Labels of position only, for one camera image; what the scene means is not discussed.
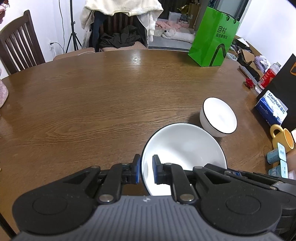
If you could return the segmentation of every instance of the wooden table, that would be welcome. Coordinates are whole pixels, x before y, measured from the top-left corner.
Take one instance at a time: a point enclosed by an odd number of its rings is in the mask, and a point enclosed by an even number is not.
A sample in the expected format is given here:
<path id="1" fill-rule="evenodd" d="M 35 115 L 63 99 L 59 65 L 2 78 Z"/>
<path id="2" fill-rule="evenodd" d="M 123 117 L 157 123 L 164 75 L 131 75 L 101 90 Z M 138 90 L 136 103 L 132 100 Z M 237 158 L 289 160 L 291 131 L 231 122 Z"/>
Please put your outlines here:
<path id="1" fill-rule="evenodd" d="M 200 125 L 202 103 L 211 96 L 237 116 L 236 131 L 217 139 L 228 166 L 266 172 L 269 128 L 252 110 L 256 95 L 238 67 L 229 59 L 199 67 L 184 52 L 131 50 L 60 59 L 5 78 L 0 212 L 17 230 L 11 207 L 19 195 L 88 166 L 132 161 L 162 126 Z"/>

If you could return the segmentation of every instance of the chair cushion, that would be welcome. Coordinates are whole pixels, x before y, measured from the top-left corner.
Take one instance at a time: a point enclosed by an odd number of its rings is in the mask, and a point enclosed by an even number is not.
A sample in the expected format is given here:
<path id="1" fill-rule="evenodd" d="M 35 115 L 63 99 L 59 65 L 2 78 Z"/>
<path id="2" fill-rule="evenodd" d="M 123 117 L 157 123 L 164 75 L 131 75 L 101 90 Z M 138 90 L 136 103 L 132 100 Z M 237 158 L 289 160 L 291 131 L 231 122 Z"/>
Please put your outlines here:
<path id="1" fill-rule="evenodd" d="M 61 59 L 61 58 L 68 58 L 68 57 L 72 57 L 72 56 L 77 56 L 79 54 L 94 53 L 94 52 L 95 52 L 94 48 L 79 49 L 79 50 L 76 50 L 76 51 L 73 51 L 73 52 L 57 55 L 57 56 L 55 56 L 54 60 Z"/>
<path id="2" fill-rule="evenodd" d="M 133 46 L 129 47 L 121 47 L 121 48 L 114 48 L 114 47 L 106 47 L 102 48 L 103 52 L 105 51 L 114 51 L 114 50 L 138 50 L 138 49 L 147 49 L 141 42 L 137 41 Z"/>

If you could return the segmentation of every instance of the chair backrest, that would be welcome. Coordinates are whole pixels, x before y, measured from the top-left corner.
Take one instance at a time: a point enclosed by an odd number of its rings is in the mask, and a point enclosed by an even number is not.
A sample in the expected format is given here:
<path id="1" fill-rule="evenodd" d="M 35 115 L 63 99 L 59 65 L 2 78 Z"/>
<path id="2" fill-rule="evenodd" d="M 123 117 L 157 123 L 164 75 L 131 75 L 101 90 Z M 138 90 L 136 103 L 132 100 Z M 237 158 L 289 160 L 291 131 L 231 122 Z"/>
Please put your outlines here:
<path id="1" fill-rule="evenodd" d="M 120 33 L 127 25 L 133 25 L 133 16 L 129 17 L 122 12 L 115 13 L 101 24 L 100 35 L 107 33 L 111 36 L 113 33 Z"/>
<path id="2" fill-rule="evenodd" d="M 0 31 L 0 58 L 10 74 L 45 63 L 29 10 Z"/>

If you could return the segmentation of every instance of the small teal box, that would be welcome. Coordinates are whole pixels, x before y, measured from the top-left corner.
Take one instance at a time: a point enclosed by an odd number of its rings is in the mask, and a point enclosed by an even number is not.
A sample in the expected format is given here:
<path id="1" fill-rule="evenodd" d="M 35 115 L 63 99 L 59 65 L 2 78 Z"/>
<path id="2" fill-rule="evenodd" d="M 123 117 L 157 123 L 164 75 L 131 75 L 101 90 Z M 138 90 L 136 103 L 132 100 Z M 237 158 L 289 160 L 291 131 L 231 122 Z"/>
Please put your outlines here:
<path id="1" fill-rule="evenodd" d="M 269 164 L 273 164 L 280 160 L 287 161 L 285 147 L 278 142 L 278 148 L 268 152 L 266 157 Z"/>
<path id="2" fill-rule="evenodd" d="M 274 167 L 268 170 L 268 175 L 275 176 L 275 177 L 288 178 L 287 163 L 281 160 L 280 164 L 277 167 Z"/>

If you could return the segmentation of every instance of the red object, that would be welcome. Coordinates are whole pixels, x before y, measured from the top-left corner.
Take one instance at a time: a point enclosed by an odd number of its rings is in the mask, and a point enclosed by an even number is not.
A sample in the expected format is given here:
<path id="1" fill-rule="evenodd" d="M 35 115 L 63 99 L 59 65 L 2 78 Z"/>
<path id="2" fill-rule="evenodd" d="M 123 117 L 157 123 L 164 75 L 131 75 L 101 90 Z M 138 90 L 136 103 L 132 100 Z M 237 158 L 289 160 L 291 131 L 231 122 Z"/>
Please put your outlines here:
<path id="1" fill-rule="evenodd" d="M 246 78 L 246 81 L 244 82 L 245 86 L 247 86 L 249 89 L 253 89 L 255 87 L 255 84 L 250 78 Z"/>
<path id="2" fill-rule="evenodd" d="M 276 74 L 271 70 L 268 69 L 266 71 L 266 73 L 263 75 L 262 77 L 262 83 L 261 86 L 263 87 L 263 89 L 271 82 L 271 80 L 276 76 Z"/>

